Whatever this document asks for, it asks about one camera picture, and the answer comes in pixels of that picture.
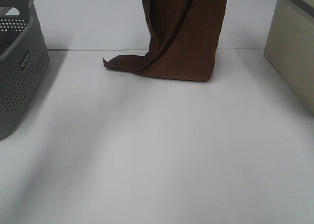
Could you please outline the grey perforated laundry basket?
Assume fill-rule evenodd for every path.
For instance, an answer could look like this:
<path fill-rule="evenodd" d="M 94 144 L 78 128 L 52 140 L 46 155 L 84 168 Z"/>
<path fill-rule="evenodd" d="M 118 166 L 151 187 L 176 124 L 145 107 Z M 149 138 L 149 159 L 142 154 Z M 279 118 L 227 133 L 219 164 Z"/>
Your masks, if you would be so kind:
<path fill-rule="evenodd" d="M 33 100 L 49 65 L 34 0 L 0 0 L 18 15 L 0 18 L 0 137 L 10 135 Z"/>

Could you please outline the beige plastic bin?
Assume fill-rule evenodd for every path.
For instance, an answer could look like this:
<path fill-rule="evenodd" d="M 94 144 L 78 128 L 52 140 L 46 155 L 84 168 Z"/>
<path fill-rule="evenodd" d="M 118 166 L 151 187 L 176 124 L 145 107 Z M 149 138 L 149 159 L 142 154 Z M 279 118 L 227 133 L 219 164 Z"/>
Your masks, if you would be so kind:
<path fill-rule="evenodd" d="M 314 111 L 314 0 L 277 0 L 264 56 Z"/>

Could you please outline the brown towel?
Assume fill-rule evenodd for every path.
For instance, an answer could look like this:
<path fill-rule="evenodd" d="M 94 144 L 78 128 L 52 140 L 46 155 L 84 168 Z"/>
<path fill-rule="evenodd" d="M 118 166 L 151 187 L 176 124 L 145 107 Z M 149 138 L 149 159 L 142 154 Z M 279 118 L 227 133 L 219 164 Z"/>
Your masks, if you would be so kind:
<path fill-rule="evenodd" d="M 119 55 L 104 67 L 143 77 L 206 82 L 213 73 L 227 0 L 142 0 L 150 33 L 144 56 Z"/>

